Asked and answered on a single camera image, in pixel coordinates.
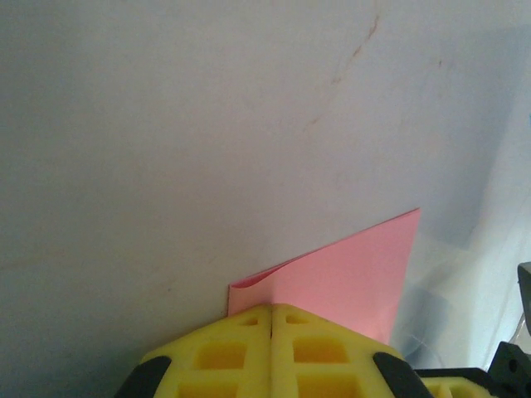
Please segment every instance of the yellow foam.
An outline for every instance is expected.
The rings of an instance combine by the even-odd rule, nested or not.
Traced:
[[[393,398],[373,354],[385,344],[287,304],[273,310],[271,396]]]
[[[172,359],[154,398],[269,398],[270,329],[259,306],[150,352]]]
[[[464,377],[426,377],[422,381],[435,398],[490,398],[490,393]]]
[[[373,361],[393,348],[287,304],[261,305],[162,346],[154,398],[393,398]],[[490,398],[459,377],[422,380],[435,398]]]

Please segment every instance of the white surface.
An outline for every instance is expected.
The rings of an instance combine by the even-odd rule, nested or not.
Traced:
[[[510,338],[529,3],[287,3],[1,3],[0,395],[110,395],[231,280],[417,206],[395,343]]]

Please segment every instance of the pink paper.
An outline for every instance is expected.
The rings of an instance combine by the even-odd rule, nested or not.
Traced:
[[[388,343],[420,215],[410,211],[231,284],[229,315],[287,303]]]

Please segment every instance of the black rubber pad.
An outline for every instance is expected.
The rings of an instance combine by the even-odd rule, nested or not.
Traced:
[[[172,360],[156,357],[133,369],[114,398],[153,398]]]
[[[396,398],[433,398],[409,364],[386,352],[377,352],[373,361]]]
[[[518,282],[524,307],[525,324],[529,334],[531,334],[531,263],[522,263],[518,266]]]

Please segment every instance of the pink sticky note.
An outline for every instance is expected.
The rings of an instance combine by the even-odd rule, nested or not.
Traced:
[[[419,209],[229,286],[229,315],[288,303],[388,343]]]

